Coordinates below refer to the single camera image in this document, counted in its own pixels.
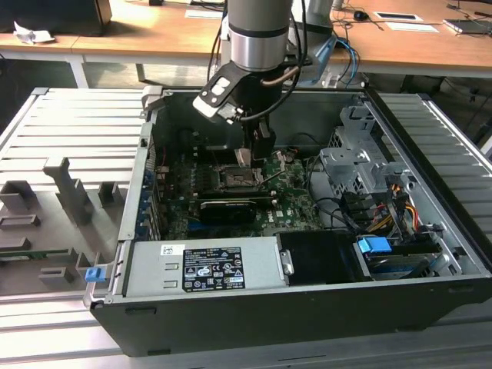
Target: circuit board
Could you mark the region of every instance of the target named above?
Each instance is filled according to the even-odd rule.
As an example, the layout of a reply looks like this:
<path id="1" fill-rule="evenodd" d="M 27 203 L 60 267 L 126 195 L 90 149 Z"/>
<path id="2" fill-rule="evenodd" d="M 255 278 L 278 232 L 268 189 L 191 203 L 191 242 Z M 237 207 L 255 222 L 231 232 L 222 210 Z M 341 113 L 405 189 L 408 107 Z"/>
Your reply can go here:
<path id="1" fill-rule="evenodd" d="M 267 159 L 261 169 L 253 170 L 237 165 L 198 164 L 193 158 L 181 156 L 170 165 L 166 175 L 162 202 L 168 230 L 163 238 L 260 237 L 280 231 L 322 229 L 321 219 L 304 187 L 305 172 L 301 160 L 283 156 L 280 151 Z M 265 181 L 262 194 L 258 191 L 261 181 Z M 200 221 L 203 198 L 213 195 L 215 200 L 241 200 L 237 195 L 229 199 L 225 188 L 231 194 L 241 191 L 244 200 L 260 204 L 252 222 L 206 225 Z"/>

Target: warning label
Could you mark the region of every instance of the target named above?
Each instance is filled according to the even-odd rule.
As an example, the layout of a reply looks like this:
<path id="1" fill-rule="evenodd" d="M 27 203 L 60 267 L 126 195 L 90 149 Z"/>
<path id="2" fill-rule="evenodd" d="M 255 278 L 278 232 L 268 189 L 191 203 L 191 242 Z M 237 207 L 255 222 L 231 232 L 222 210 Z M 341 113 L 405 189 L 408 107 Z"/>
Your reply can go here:
<path id="1" fill-rule="evenodd" d="M 245 287 L 241 248 L 184 250 L 183 290 L 185 292 Z"/>

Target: robotic arm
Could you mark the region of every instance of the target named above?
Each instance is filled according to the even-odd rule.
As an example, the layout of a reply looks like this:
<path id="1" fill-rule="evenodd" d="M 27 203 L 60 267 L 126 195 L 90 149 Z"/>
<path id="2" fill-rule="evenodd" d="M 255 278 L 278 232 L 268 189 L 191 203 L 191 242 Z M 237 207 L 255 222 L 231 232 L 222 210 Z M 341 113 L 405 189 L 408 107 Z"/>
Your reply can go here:
<path id="1" fill-rule="evenodd" d="M 333 0 L 228 0 L 231 61 L 203 87 L 193 106 L 206 118 L 243 124 L 247 158 L 268 157 L 275 134 L 268 116 L 299 81 L 314 84 L 331 55 Z M 282 94 L 282 85 L 293 79 Z"/>

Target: floor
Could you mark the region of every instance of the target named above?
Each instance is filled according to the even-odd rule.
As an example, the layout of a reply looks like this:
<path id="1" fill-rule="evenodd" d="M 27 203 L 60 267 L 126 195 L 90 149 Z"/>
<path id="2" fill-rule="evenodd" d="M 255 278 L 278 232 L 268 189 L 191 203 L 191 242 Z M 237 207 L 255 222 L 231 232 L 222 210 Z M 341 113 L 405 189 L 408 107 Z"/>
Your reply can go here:
<path id="1" fill-rule="evenodd" d="M 75 80 L 67 63 L 53 61 L 7 61 L 0 75 L 0 129 L 11 121 L 34 87 L 75 88 Z M 134 65 L 92 63 L 85 65 L 88 83 L 93 88 L 143 88 Z M 148 80 L 169 87 L 202 86 L 206 67 L 180 65 L 146 65 Z M 370 86 L 378 91 L 400 91 L 403 75 L 367 75 Z M 436 78 L 418 76 L 409 92 L 430 93 Z M 460 128 L 466 127 L 485 97 L 492 92 L 491 80 L 447 78 L 432 99 Z M 492 119 L 492 98 L 467 129 L 473 137 L 481 125 Z"/>

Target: wooden desk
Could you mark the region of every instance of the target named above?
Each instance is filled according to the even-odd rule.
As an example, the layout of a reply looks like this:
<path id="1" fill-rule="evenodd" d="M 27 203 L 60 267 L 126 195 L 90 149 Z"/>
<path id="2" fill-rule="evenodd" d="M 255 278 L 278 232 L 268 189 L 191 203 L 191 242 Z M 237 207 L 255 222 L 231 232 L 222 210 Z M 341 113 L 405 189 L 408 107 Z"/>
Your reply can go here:
<path id="1" fill-rule="evenodd" d="M 360 71 L 398 73 L 406 75 L 449 75 L 492 78 L 492 38 L 458 35 L 447 25 L 446 18 L 465 19 L 459 12 L 446 8 L 444 0 L 352 0 L 351 5 L 362 7 L 373 21 L 381 21 L 374 12 L 411 13 L 423 19 L 420 23 L 433 25 L 439 33 L 393 31 L 385 23 L 355 23 L 348 30 L 351 45 L 361 55 Z M 492 12 L 492 6 L 461 2 L 463 11 L 474 17 L 475 11 Z M 331 13 L 331 19 L 354 21 L 354 10 Z M 345 30 L 336 25 L 335 31 L 345 37 Z M 347 63 L 347 52 L 337 50 L 331 64 Z"/>
<path id="2" fill-rule="evenodd" d="M 104 37 L 79 37 L 72 52 L 208 60 L 220 21 L 185 18 L 185 10 L 181 4 L 151 7 L 145 0 L 111 0 L 108 32 Z"/>
<path id="3" fill-rule="evenodd" d="M 446 8 L 446 0 L 351 0 L 375 21 L 374 11 L 413 13 L 424 23 L 442 23 L 445 18 L 464 18 Z M 492 6 L 461 2 L 473 16 L 492 12 Z M 69 62 L 78 87 L 88 87 L 86 62 L 134 63 L 139 80 L 145 79 L 142 64 L 206 65 L 219 21 L 185 18 L 185 5 L 149 7 L 147 0 L 111 0 L 112 22 L 104 37 L 56 35 L 58 42 L 23 45 L 12 35 L 0 34 L 0 52 L 6 58 Z M 353 9 L 332 12 L 331 18 L 353 21 Z M 379 23 L 353 24 L 348 30 L 351 44 L 361 55 L 359 70 L 402 75 L 436 75 L 492 78 L 492 38 L 456 36 L 446 25 L 435 25 L 439 33 L 392 31 Z M 344 29 L 335 31 L 345 37 Z M 336 50 L 329 68 L 344 68 L 347 52 Z"/>

